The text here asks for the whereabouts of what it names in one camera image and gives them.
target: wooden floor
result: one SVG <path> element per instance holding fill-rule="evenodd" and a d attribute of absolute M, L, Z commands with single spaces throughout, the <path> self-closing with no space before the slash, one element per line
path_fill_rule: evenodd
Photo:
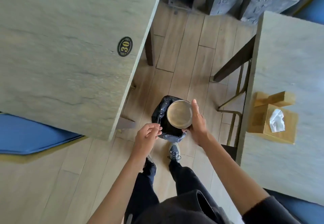
<path fill-rule="evenodd" d="M 229 16 L 188 14 L 163 3 L 153 25 L 157 66 L 148 66 L 143 55 L 134 76 L 136 89 L 130 91 L 122 116 L 140 128 L 151 122 L 164 95 L 195 98 L 209 130 L 225 144 L 231 115 L 215 108 L 234 95 L 238 70 L 221 83 L 209 83 L 209 78 L 248 42 L 255 29 Z M 226 108 L 241 110 L 243 100 Z M 24 157 L 19 163 L 0 156 L 0 223 L 86 223 L 129 157 L 136 131 L 116 133 L 110 142 L 88 138 Z M 242 223 L 202 149 L 190 136 L 180 142 L 180 148 L 181 164 L 194 170 L 231 221 Z M 160 201 L 176 195 L 167 153 L 168 142 L 159 139 L 152 158 L 157 164 L 154 190 Z"/>

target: hand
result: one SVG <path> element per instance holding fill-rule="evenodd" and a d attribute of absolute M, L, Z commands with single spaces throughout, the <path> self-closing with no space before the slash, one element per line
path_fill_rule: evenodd
<path fill-rule="evenodd" d="M 145 158 L 151 152 L 158 135 L 162 133 L 161 130 L 162 127 L 158 123 L 145 124 L 137 132 L 131 157 L 145 162 Z"/>
<path fill-rule="evenodd" d="M 196 99 L 193 99 L 191 102 L 192 106 L 192 125 L 189 128 L 182 129 L 183 132 L 189 130 L 194 141 L 199 144 L 199 138 L 208 132 L 206 127 L 206 120 L 199 113 L 199 107 Z"/>

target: black pants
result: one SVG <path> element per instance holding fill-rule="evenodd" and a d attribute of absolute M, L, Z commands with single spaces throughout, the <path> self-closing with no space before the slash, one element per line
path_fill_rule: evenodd
<path fill-rule="evenodd" d="M 209 194 L 207 189 L 200 182 L 196 174 L 191 168 L 182 167 L 180 163 L 171 161 L 169 164 L 169 170 L 172 178 L 176 182 L 177 195 L 190 192 L 192 190 L 200 190 L 211 207 L 217 207 L 217 204 Z M 132 223 L 136 218 L 148 207 L 159 204 L 153 190 L 154 176 L 145 172 L 139 173 L 131 198 L 128 202 L 128 206 L 125 212 L 124 223 L 126 223 L 129 214 L 133 214 Z"/>

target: person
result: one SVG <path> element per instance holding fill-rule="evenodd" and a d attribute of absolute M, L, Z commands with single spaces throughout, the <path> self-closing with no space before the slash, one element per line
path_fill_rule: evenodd
<path fill-rule="evenodd" d="M 192 101 L 192 110 L 192 125 L 188 130 L 195 143 L 204 149 L 243 221 L 246 224 L 299 223 L 249 177 L 209 133 L 196 100 Z M 161 130 L 159 124 L 145 124 L 138 131 L 128 161 L 88 223 L 121 224 L 123 217 L 124 224 L 231 223 L 195 173 L 181 166 L 177 144 L 171 144 L 168 156 L 177 196 L 159 202 L 153 191 L 156 165 L 148 155 Z"/>

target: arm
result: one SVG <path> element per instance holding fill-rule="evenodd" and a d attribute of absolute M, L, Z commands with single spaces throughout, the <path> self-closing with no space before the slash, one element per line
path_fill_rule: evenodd
<path fill-rule="evenodd" d="M 208 132 L 205 119 L 199 113 L 196 100 L 192 101 L 192 126 L 189 131 L 193 139 L 206 152 L 211 164 L 234 205 L 241 215 L 257 203 L 269 197 L 269 194 L 248 176 Z"/>
<path fill-rule="evenodd" d="M 121 223 L 132 195 L 136 177 L 142 170 L 145 158 L 151 152 L 161 130 L 160 124 L 145 124 L 138 131 L 131 156 L 106 197 L 89 219 L 88 224 Z"/>

